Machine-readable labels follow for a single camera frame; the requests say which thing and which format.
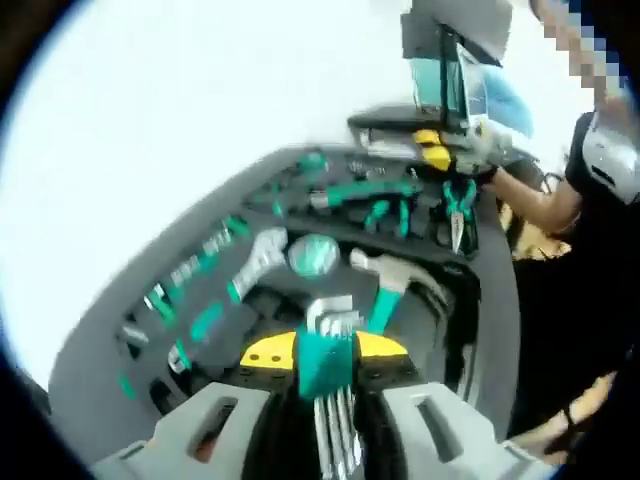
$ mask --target hammer head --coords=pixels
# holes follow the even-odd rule
[[[380,278],[380,288],[404,293],[411,282],[420,282],[429,288],[441,302],[447,303],[440,284],[429,272],[418,265],[391,255],[371,258],[357,248],[351,250],[349,261],[353,268],[376,273]]]
[[[376,258],[368,257],[366,253],[357,248],[351,250],[349,261],[355,269],[377,274],[380,278],[380,288],[397,293],[405,292],[409,283],[411,283],[413,271],[418,268],[388,255],[381,255]]]

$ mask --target adjustable wrench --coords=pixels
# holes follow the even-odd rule
[[[384,332],[398,300],[411,282],[424,284],[440,302],[447,304],[445,293],[438,282],[418,265],[390,255],[371,258],[357,248],[351,250],[349,261],[353,268],[373,272],[380,277],[378,294],[368,324],[368,331],[371,333],[380,335]]]
[[[227,285],[233,303],[240,303],[261,277],[286,263],[282,249],[287,245],[287,231],[282,227],[263,230],[253,242],[247,263]]]

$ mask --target pliers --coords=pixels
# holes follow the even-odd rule
[[[459,198],[453,192],[453,185],[450,180],[442,184],[444,198],[446,201],[447,216],[451,219],[451,249],[454,253],[460,250],[462,235],[464,233],[465,221],[471,221],[471,207],[475,201],[478,189],[476,182],[472,179],[464,182],[465,192]]]
[[[391,202],[389,200],[378,200],[373,204],[369,215],[364,220],[364,228],[366,231],[375,233],[378,222],[382,217],[389,213]],[[397,237],[406,238],[409,233],[409,205],[406,200],[400,201],[400,223],[394,232]]]

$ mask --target black strap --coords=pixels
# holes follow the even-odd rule
[[[567,419],[567,425],[568,425],[567,426],[567,431],[568,432],[573,430],[575,428],[575,426],[576,426],[576,423],[573,421],[573,418],[571,418],[570,407],[571,407],[571,405],[562,408],[562,413],[564,413],[564,416]]]

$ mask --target black shirt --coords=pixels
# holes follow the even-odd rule
[[[589,171],[582,143],[593,115],[582,115],[573,135],[565,177],[582,204],[557,276],[568,301],[564,316],[573,317],[565,318],[572,338],[596,337],[584,345],[609,359],[604,373],[616,368],[640,322],[640,204],[625,205]]]
[[[606,279],[625,289],[640,283],[636,276],[640,273],[640,204],[625,205],[593,177],[597,174],[589,171],[582,156],[582,143],[593,115],[585,113],[576,122],[565,171],[567,182],[582,197],[580,218],[569,235],[573,249],[569,258],[585,273],[596,271],[604,275],[600,281]]]

